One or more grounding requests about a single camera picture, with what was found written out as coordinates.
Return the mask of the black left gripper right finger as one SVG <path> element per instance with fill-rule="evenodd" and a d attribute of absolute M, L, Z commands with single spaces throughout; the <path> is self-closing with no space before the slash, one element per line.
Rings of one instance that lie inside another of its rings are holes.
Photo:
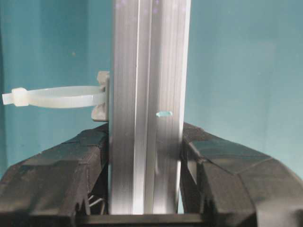
<path fill-rule="evenodd" d="M 212 227 L 300 227 L 303 182 L 279 160 L 185 123 L 180 190 L 184 211 Z"/>

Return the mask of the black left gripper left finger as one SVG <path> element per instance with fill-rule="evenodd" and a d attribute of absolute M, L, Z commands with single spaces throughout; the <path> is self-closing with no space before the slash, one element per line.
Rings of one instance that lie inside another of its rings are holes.
<path fill-rule="evenodd" d="M 73 227 L 107 211 L 108 125 L 12 165 L 0 181 L 3 227 Z"/>

